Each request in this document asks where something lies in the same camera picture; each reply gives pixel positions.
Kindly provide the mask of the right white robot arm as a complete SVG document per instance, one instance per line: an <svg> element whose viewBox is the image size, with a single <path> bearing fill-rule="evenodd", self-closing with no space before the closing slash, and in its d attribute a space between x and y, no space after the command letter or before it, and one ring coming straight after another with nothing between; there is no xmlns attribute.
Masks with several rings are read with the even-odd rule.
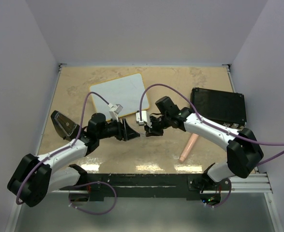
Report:
<svg viewBox="0 0 284 232"><path fill-rule="evenodd" d="M136 116L138 124L144 125L147 137L162 136L165 129L172 127L197 134L226 151L227 161L210 165L192 181L193 188L199 191L213 190L222 180L230 177L247 178L262 160L264 154L250 129L226 128L199 116L192 108L179 109L168 96L155 104L159 109L156 115L141 111Z"/></svg>

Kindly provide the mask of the yellow framed whiteboard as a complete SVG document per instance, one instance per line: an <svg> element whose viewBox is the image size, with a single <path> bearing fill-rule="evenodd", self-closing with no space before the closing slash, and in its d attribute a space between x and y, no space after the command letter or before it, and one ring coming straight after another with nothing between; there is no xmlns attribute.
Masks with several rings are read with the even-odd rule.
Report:
<svg viewBox="0 0 284 232"><path fill-rule="evenodd" d="M119 116L122 117L135 114L139 110L145 86L142 75L135 73L91 85L89 91L98 93L110 104L120 104L123 109Z"/></svg>

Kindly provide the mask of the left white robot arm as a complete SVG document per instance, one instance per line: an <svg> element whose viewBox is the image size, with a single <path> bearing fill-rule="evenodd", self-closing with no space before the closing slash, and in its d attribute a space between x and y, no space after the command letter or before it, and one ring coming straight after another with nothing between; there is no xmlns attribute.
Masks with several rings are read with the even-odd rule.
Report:
<svg viewBox="0 0 284 232"><path fill-rule="evenodd" d="M18 205L25 203L34 207L48 192L66 186L83 189L87 178L81 168L71 164L72 161L92 153L101 139L114 137L119 141L129 141L140 136L126 119L107 122L102 113L93 114L86 127L59 111L52 113L51 120L57 134L68 144L43 155L27 154L22 158L7 185L16 196Z"/></svg>

